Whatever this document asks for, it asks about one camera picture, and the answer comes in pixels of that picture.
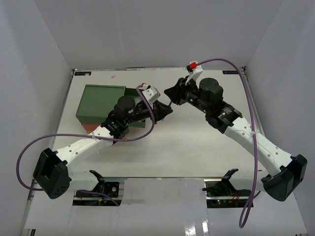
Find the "green drawer cabinet box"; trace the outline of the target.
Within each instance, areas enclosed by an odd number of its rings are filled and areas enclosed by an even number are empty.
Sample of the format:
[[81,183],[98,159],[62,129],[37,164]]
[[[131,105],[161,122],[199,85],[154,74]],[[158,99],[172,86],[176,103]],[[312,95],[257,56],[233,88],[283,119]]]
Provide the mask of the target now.
[[106,120],[125,89],[125,86],[85,85],[76,118],[88,134]]

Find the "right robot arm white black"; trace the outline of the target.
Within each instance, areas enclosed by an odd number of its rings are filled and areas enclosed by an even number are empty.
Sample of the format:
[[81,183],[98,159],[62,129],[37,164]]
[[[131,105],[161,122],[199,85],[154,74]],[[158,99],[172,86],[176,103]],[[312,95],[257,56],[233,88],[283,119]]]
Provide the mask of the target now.
[[303,181],[307,160],[298,154],[280,149],[252,126],[232,105],[224,102],[223,88],[214,78],[194,80],[180,78],[176,85],[164,91],[172,103],[189,103],[205,114],[206,121],[220,133],[233,139],[264,166],[267,176],[260,181],[263,190],[277,201],[283,202]]

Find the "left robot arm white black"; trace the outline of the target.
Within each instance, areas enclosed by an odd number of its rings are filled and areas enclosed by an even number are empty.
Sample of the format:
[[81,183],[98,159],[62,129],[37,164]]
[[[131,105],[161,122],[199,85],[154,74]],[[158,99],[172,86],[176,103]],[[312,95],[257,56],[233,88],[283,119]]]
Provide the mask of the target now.
[[144,101],[136,103],[133,97],[122,96],[106,120],[87,138],[56,151],[45,149],[40,154],[33,177],[50,199],[60,197],[67,190],[84,190],[99,196],[104,193],[103,176],[93,170],[76,172],[75,167],[121,140],[129,132],[129,124],[147,118],[160,121],[170,113],[172,109],[159,101],[146,106]]

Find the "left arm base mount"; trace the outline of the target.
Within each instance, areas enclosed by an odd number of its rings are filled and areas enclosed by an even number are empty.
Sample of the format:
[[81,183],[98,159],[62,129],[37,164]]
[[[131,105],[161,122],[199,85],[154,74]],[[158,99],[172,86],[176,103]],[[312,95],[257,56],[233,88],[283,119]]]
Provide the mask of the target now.
[[123,182],[105,182],[104,186],[98,191],[94,192],[106,194],[112,198],[116,203],[111,199],[98,194],[88,194],[83,192],[76,192],[73,198],[73,206],[90,206],[90,207],[118,207],[123,199],[124,194],[124,183]]

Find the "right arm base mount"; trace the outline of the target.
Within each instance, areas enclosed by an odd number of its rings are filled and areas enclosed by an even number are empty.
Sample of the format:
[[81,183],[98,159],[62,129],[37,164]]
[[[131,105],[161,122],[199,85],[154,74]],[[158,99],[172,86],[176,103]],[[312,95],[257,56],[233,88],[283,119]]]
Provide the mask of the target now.
[[243,208],[250,196],[247,189],[235,189],[230,183],[207,179],[202,191],[206,194],[207,208]]

